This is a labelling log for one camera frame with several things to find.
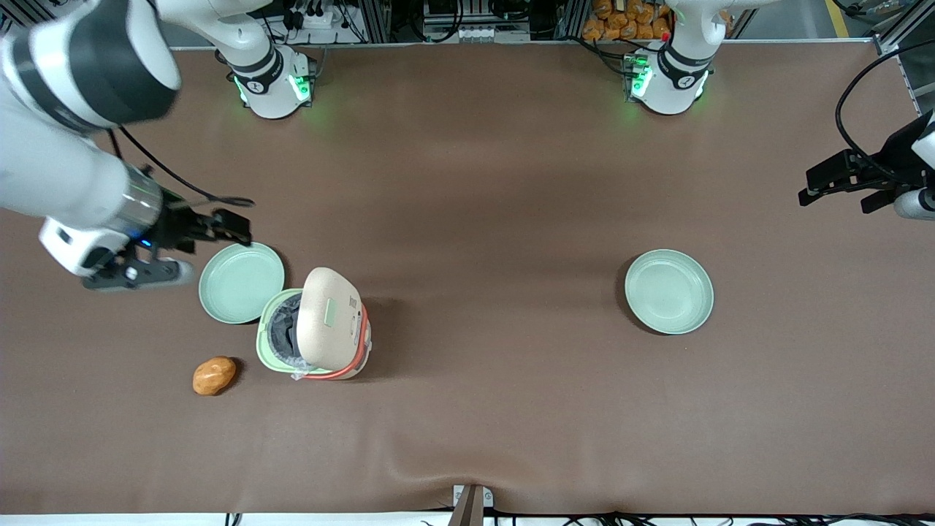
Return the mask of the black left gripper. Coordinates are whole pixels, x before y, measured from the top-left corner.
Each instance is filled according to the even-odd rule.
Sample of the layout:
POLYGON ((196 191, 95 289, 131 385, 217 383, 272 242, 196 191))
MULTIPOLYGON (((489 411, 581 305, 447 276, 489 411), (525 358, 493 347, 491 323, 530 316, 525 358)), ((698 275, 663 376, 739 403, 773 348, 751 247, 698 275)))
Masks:
MULTIPOLYGON (((911 189, 933 187, 934 116, 926 111, 902 129, 892 133, 878 153, 868 154, 855 148, 856 154, 871 164, 878 173, 911 189)), ((806 170, 806 186, 798 192, 798 203, 807 207, 829 194, 858 190, 854 177, 860 166, 850 149, 832 154, 828 159, 806 170)), ((890 207, 898 199, 894 189, 878 190, 860 201, 861 212, 874 213, 890 207)))

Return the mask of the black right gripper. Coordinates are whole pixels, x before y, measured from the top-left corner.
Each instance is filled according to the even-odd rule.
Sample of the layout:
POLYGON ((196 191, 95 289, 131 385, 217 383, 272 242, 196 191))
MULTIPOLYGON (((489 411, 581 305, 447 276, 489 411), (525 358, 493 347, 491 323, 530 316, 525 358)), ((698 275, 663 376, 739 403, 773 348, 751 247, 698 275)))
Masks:
POLYGON ((164 204, 156 222, 145 233, 152 254, 174 251, 195 254, 198 242, 251 245, 251 221, 230 210, 213 210, 211 216, 187 205, 164 204))

